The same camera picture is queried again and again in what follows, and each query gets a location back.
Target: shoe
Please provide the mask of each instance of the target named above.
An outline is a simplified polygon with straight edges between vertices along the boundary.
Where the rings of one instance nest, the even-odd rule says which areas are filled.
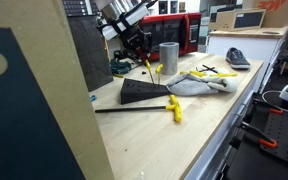
[[[251,67],[243,55],[243,53],[236,49],[230,48],[226,54],[226,61],[231,64],[233,69],[249,69]]]

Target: cable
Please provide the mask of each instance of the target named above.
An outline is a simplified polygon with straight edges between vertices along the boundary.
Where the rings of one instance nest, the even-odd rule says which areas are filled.
[[[273,106],[273,107],[275,107],[275,108],[277,108],[277,109],[280,109],[280,110],[283,110],[283,111],[285,111],[285,112],[288,112],[288,109],[284,109],[284,108],[281,108],[281,107],[279,107],[279,106],[276,106],[276,105],[273,105],[273,104],[269,103],[269,102],[265,99],[265,97],[264,97],[265,94],[267,94],[267,93],[281,93],[281,91],[274,91],[274,90],[266,91],[266,92],[264,92],[264,93],[262,94],[262,99],[263,99],[264,102],[266,102],[266,103],[269,104],[270,106]]]

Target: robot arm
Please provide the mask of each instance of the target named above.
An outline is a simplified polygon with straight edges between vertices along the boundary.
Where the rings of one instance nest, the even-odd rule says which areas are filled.
[[[119,37],[128,52],[145,62],[151,49],[151,34],[143,33],[138,22],[149,14],[148,8],[157,0],[147,4],[141,2],[135,7],[126,0],[95,0],[94,2],[107,21],[107,24],[98,27],[102,35],[107,40]]]

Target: red tool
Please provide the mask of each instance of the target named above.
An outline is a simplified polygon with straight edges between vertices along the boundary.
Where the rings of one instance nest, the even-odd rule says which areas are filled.
[[[267,146],[269,148],[276,148],[276,146],[277,146],[276,140],[267,137],[262,131],[260,131],[256,127],[254,127],[254,126],[252,126],[246,122],[242,122],[240,124],[240,128],[244,129],[246,132],[253,134],[254,136],[259,137],[260,143],[263,144],[264,146]]]

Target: yellow handle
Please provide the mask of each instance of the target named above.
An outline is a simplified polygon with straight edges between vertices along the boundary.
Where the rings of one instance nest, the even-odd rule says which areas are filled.
[[[174,110],[174,118],[176,122],[181,122],[182,121],[182,109],[180,104],[178,103],[175,95],[171,94],[171,103],[172,105],[168,105],[165,107],[167,110]]]
[[[199,77],[206,76],[205,72],[198,72],[198,71],[190,71],[190,74],[193,74],[193,75],[199,76]]]
[[[210,76],[228,77],[228,76],[237,76],[237,73],[228,73],[228,74],[217,73],[217,74],[211,74]]]
[[[119,77],[119,78],[123,78],[124,77],[124,75],[123,74],[113,74],[113,76],[115,76],[115,77]]]
[[[163,68],[163,64],[158,65],[157,68],[156,68],[156,70],[155,70],[155,72],[156,72],[157,74],[159,74],[159,73],[161,72],[161,69],[162,69],[162,68]]]
[[[150,65],[150,63],[148,62],[148,60],[145,61],[145,66],[146,66],[146,68],[147,68],[148,70],[151,69],[151,65]]]

